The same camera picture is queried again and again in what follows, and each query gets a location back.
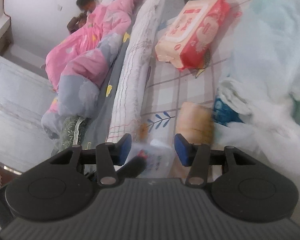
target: yellow pattern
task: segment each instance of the yellow pattern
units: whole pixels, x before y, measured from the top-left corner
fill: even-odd
[[[109,96],[111,90],[112,90],[112,86],[111,86],[111,85],[108,85],[108,87],[107,87],[107,92],[106,92],[106,97]]]
[[[203,69],[203,61],[200,62],[199,66],[198,66],[198,69],[199,70],[198,70],[197,74],[195,75],[195,78],[197,78],[204,71],[204,69]]]
[[[130,35],[128,33],[125,33],[124,36],[123,36],[123,42],[126,42],[127,39],[130,38]]]

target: white door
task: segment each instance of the white door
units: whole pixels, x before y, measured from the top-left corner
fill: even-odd
[[[47,79],[0,57],[1,163],[24,172],[50,157],[41,117],[53,98]]]

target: plaid bedsheet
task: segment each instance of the plaid bedsheet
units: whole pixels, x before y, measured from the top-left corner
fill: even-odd
[[[151,62],[141,111],[141,122],[148,129],[148,142],[156,138],[169,145],[172,144],[176,117],[183,102],[195,102],[212,108],[222,68],[227,65],[233,49],[234,28],[250,1],[227,0],[231,10],[211,44],[210,67],[197,79],[195,78],[197,70],[179,72],[170,63],[155,60]],[[163,33],[164,31],[159,31],[157,38]]]

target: blue leaf pattern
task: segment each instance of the blue leaf pattern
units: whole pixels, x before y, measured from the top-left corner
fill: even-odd
[[[166,111],[163,111],[163,114],[167,117],[170,117],[170,115]]]
[[[161,123],[162,123],[162,121],[157,124],[157,126],[155,127],[156,130],[160,127]]]
[[[166,116],[166,118],[162,118],[160,115],[156,114],[155,117],[159,119],[158,121],[155,121],[155,122],[154,122],[154,121],[152,121],[151,119],[148,119],[148,120],[147,120],[148,123],[150,123],[150,124],[147,126],[147,128],[149,127],[148,133],[150,133],[150,132],[152,131],[152,129],[153,129],[153,127],[154,127],[155,124],[156,124],[155,129],[157,130],[157,129],[161,126],[161,123],[162,123],[163,121],[166,120],[166,122],[163,124],[162,127],[166,127],[166,126],[168,125],[170,119],[175,118],[175,116],[170,116],[166,111],[163,111],[162,113]]]
[[[154,125],[151,125],[151,127],[150,127],[150,129],[149,129],[149,131],[148,131],[148,133],[150,133],[151,132],[151,130],[152,130],[152,128],[154,127]]]
[[[167,122],[164,123],[164,125],[162,126],[163,128],[167,126],[168,122],[170,121],[170,119],[168,119]]]

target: leaf print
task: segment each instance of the leaf print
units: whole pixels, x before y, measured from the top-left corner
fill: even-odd
[[[74,131],[68,130],[68,136],[74,136]]]
[[[151,127],[150,127],[150,129],[149,129],[148,133],[150,133],[150,132],[151,132],[151,130],[152,130],[152,128],[153,128],[153,126],[154,126],[154,125],[151,125]]]
[[[67,118],[66,120],[65,120],[65,126],[69,126],[71,124],[71,120],[69,119],[69,118]]]
[[[71,145],[71,142],[66,140],[63,142],[62,146],[65,147],[65,148],[68,148],[69,146]]]
[[[170,119],[168,119],[168,121],[165,122],[164,125],[163,125],[162,127],[163,127],[163,128],[166,127],[169,121],[170,121]]]
[[[156,130],[160,127],[161,123],[162,123],[162,121],[157,124],[157,126],[155,127]]]
[[[163,111],[163,114],[167,117],[170,117],[170,115],[166,111]]]

